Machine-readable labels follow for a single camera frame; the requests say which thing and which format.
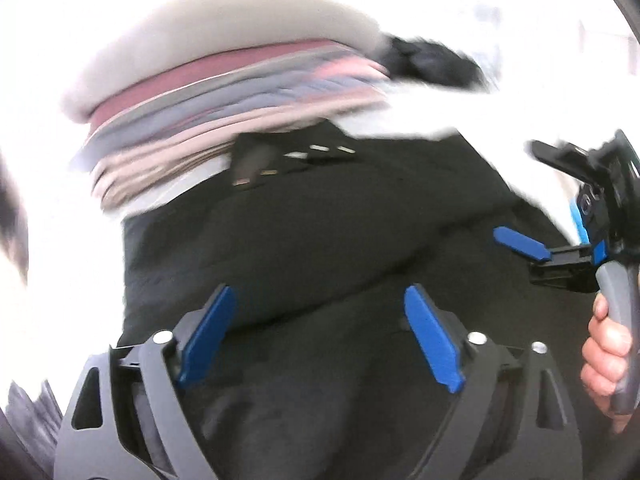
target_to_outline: finger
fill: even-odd
[[[598,396],[609,397],[616,390],[613,382],[597,373],[588,363],[582,367],[580,378],[584,385]]]
[[[593,315],[598,321],[602,321],[607,317],[609,313],[609,303],[607,303],[607,299],[602,295],[602,293],[598,293],[596,295],[596,299],[593,300]]]
[[[626,359],[605,352],[591,337],[582,346],[582,357],[597,373],[613,383],[626,373]]]
[[[631,350],[631,333],[628,328],[612,321],[609,317],[602,321],[592,317],[589,322],[589,334],[605,352],[610,354],[624,357]]]
[[[611,416],[611,397],[598,395],[596,392],[587,387],[585,387],[585,391],[602,413],[607,416]]]

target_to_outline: black clamp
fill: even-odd
[[[219,286],[173,331],[89,358],[58,435],[54,480],[218,480],[179,396],[204,378],[235,308],[232,290]],[[140,383],[171,471],[153,466],[144,446],[132,399],[132,385]]]
[[[420,285],[404,305],[434,377],[456,393],[412,480],[582,478],[574,412],[544,343],[523,351],[467,332]]]
[[[495,240],[530,260],[532,283],[575,292],[601,290],[609,317],[632,335],[628,372],[612,396],[614,412],[629,414],[640,399],[640,160],[620,130],[598,150],[534,140],[530,151],[582,182],[575,205],[588,240],[549,250],[505,227],[494,230]]]

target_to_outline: fabric stack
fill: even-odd
[[[377,24],[327,0],[175,0],[95,57],[63,110],[105,210],[228,152],[378,103]]]

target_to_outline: black clothing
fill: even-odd
[[[355,140],[328,121],[242,134],[229,170],[125,222],[120,343],[227,283],[236,320],[183,399],[221,480],[406,478],[450,403],[406,330],[419,282],[469,330],[547,343],[589,462],[607,424],[578,377],[593,297],[530,285],[494,243],[500,225],[565,242],[459,134]]]
[[[425,40],[390,38],[389,49],[379,60],[391,78],[412,78],[427,83],[470,89],[484,84],[484,75],[470,57],[443,44]]]

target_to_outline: blue plastic tab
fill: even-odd
[[[545,262],[551,259],[551,252],[544,244],[508,227],[495,228],[494,240],[531,260]]]
[[[458,392],[465,383],[460,371],[460,350],[452,343],[431,305],[415,286],[410,286],[404,294],[404,312],[433,377],[450,393]]]
[[[580,243],[588,244],[589,235],[587,234],[587,229],[585,229],[582,224],[582,215],[580,215],[580,210],[578,209],[578,205],[575,203],[575,200],[571,200],[571,218],[574,220],[575,228],[578,231]]]
[[[598,266],[606,259],[607,259],[607,247],[604,243],[604,240],[601,240],[593,248],[593,265]]]
[[[226,286],[203,316],[182,352],[177,384],[188,388],[206,376],[236,310],[236,295]]]

